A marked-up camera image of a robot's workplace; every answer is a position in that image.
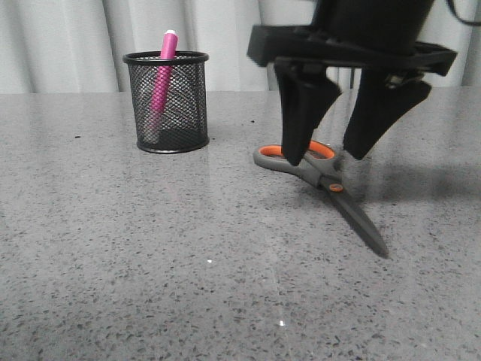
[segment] speckled gray countertop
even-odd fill
[[[355,93],[314,138],[340,148]],[[135,146],[128,93],[0,96],[1,360],[480,360],[481,88],[434,89],[346,188],[254,165],[270,93],[209,93],[210,144]]]

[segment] curtain fold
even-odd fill
[[[472,19],[477,0],[456,2]],[[0,0],[0,93],[78,93],[129,90],[122,56],[158,50],[175,29],[179,50],[209,53],[208,90],[276,89],[272,68],[246,55],[252,25],[311,21],[313,0]],[[479,28],[457,22],[445,1],[434,2],[421,40],[458,51],[447,77],[434,86],[481,85]],[[343,89],[358,86],[359,71],[330,68]]]

